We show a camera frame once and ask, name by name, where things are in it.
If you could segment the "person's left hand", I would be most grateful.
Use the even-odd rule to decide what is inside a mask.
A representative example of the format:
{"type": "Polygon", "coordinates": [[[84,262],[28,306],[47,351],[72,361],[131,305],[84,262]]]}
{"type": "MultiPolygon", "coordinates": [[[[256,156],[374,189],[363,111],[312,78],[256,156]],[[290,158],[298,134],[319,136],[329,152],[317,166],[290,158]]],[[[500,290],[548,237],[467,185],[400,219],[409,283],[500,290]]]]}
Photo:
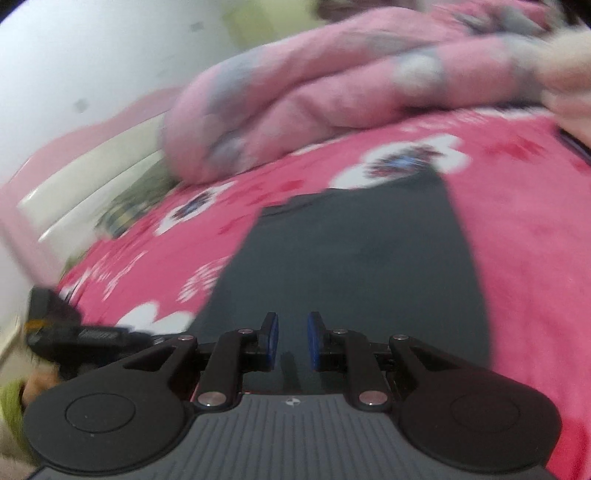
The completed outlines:
{"type": "Polygon", "coordinates": [[[21,394],[21,404],[26,409],[39,395],[61,382],[56,369],[34,370],[25,380],[21,394]]]}

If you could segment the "green left sleeve forearm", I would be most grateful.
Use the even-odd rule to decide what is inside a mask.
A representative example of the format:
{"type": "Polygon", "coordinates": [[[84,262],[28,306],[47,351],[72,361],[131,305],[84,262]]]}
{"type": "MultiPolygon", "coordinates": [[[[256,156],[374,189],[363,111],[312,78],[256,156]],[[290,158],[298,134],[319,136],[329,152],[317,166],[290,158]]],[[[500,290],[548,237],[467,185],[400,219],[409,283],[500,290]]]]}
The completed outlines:
{"type": "Polygon", "coordinates": [[[16,379],[1,386],[1,454],[10,459],[34,464],[23,433],[23,394],[28,379],[16,379]]]}

